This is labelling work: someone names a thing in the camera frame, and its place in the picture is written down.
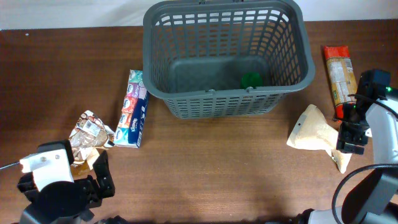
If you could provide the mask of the beige paper food bag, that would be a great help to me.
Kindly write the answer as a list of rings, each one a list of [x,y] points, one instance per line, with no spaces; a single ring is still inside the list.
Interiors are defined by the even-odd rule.
[[[337,150],[338,131],[331,127],[323,113],[313,104],[300,115],[286,144],[295,149],[325,151],[344,174],[350,162],[351,153]]]

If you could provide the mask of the green lid spice jar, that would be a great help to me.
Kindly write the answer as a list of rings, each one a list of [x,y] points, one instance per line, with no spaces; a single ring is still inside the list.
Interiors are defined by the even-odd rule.
[[[257,88],[263,86],[263,79],[257,72],[245,73],[241,79],[240,87],[242,89],[247,89],[249,87]]]

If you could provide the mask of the grey plastic shopping basket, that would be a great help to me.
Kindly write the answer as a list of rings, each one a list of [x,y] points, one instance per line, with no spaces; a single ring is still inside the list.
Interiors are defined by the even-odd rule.
[[[268,113],[315,76],[293,0],[162,1],[143,25],[144,85],[180,119]],[[242,89],[249,72],[263,86]]]

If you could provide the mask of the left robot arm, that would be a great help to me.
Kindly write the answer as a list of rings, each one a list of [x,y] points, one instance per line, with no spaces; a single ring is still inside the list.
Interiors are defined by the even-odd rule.
[[[88,222],[94,217],[91,209],[115,195],[105,151],[93,164],[96,177],[75,180],[70,168],[73,162],[68,140],[41,144],[36,153],[19,161],[24,175],[17,188],[30,202],[20,223]]]

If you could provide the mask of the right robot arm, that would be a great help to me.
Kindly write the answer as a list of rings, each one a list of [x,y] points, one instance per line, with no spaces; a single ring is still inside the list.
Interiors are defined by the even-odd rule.
[[[371,132],[374,162],[350,172],[338,184],[329,210],[308,209],[291,223],[397,224],[397,89],[391,74],[372,69],[361,74],[353,97],[343,105],[336,148],[362,155]]]

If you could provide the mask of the red spaghetti pasta packet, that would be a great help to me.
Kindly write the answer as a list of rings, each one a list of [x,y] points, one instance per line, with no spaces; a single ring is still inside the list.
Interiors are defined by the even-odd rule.
[[[347,45],[336,47],[324,46],[323,53],[335,105],[335,118],[342,119],[343,105],[345,103],[356,103],[356,99],[349,95],[355,94],[358,88],[349,48]]]

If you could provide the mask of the brown cookie snack bag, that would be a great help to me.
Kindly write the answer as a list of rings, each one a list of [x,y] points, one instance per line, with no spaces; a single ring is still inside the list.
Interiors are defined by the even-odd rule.
[[[70,166],[72,176],[83,176],[93,170],[100,153],[114,147],[114,135],[94,112],[83,112],[68,139],[74,158]]]

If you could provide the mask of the multicolour tissue multipack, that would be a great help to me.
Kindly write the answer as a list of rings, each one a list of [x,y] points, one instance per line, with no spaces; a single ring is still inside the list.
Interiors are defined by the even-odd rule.
[[[116,146],[140,148],[148,101],[149,93],[144,86],[143,72],[130,70],[121,116],[114,136]]]

